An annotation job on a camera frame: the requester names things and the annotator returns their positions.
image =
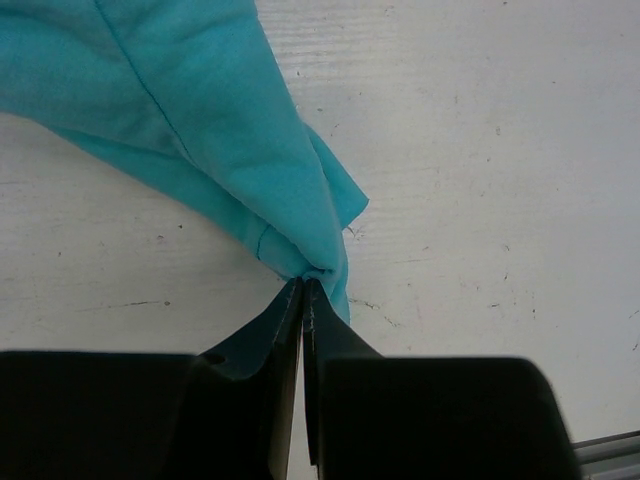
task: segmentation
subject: crumpled fabric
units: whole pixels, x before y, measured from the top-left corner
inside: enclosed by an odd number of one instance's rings
[[[367,204],[299,118],[252,0],[0,0],[0,110],[207,216],[349,319]]]

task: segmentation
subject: fabric fold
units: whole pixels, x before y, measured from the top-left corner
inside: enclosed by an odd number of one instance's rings
[[[206,215],[343,319],[367,199],[299,118],[252,1],[0,0],[0,109]]]

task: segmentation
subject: black plastic part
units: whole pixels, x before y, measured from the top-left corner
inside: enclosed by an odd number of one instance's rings
[[[0,478],[286,478],[300,280],[200,356],[0,354]]]
[[[325,368],[333,359],[382,358],[362,340],[333,310],[322,284],[305,284],[302,317],[305,412],[311,465],[318,464],[321,388]]]
[[[385,358],[295,280],[201,355],[0,354],[0,479],[284,480],[301,327],[321,480],[580,478],[529,361]],[[614,440],[584,463],[636,451]]]
[[[577,480],[553,393],[517,358],[383,358],[305,289],[311,461],[321,480]]]

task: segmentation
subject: stitching line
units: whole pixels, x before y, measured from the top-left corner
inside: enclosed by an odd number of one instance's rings
[[[167,122],[167,125],[169,126],[169,128],[171,129],[173,134],[176,136],[176,138],[180,142],[180,145],[182,146],[182,148],[184,149],[185,153],[187,154],[187,158],[189,159],[189,161],[192,161],[191,160],[191,154],[189,153],[189,150],[187,149],[187,146],[185,145],[184,141],[182,140],[182,137],[180,136],[178,131],[175,129],[175,127],[173,126],[173,124],[169,120],[169,117],[167,116],[167,114],[164,111],[164,109],[160,106],[160,103],[158,102],[156,97],[153,95],[153,93],[151,93],[151,90],[149,90],[149,87],[147,86],[145,81],[142,79],[142,76],[140,75],[140,72],[138,72],[137,68],[133,64],[133,60],[131,59],[131,56],[129,55],[127,50],[124,48],[124,45],[122,44],[122,42],[120,41],[120,38],[116,34],[115,27],[113,26],[113,24],[107,18],[107,15],[106,15],[103,7],[100,5],[99,0],[94,0],[93,4],[95,5],[96,10],[98,11],[100,17],[102,18],[102,21],[107,26],[107,30],[109,30],[109,33],[111,34],[111,38],[113,39],[113,41],[116,43],[116,45],[120,49],[120,53],[122,53],[122,55],[126,59],[127,63],[129,64],[129,67],[131,68],[131,70],[133,71],[134,75],[138,79],[138,82],[140,83],[140,86],[147,93],[147,95],[149,95],[149,97],[151,98],[151,100],[153,101],[155,106],[158,108],[158,110],[162,114],[162,117],[164,118],[165,122]]]
[[[258,246],[256,248],[256,258],[260,261],[262,261],[262,259],[260,258],[260,246],[262,245],[262,238],[264,237],[264,234],[267,233],[267,230],[269,230],[269,227],[271,227],[271,225],[267,225],[264,231],[260,234],[260,238],[258,238]]]

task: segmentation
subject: white table surface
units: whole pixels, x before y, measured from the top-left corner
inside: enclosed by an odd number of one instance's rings
[[[371,197],[345,232],[356,331],[385,354],[526,356],[576,441],[640,428],[640,2],[258,6],[300,114]],[[0,225],[1,349],[198,352],[282,286],[9,116]]]

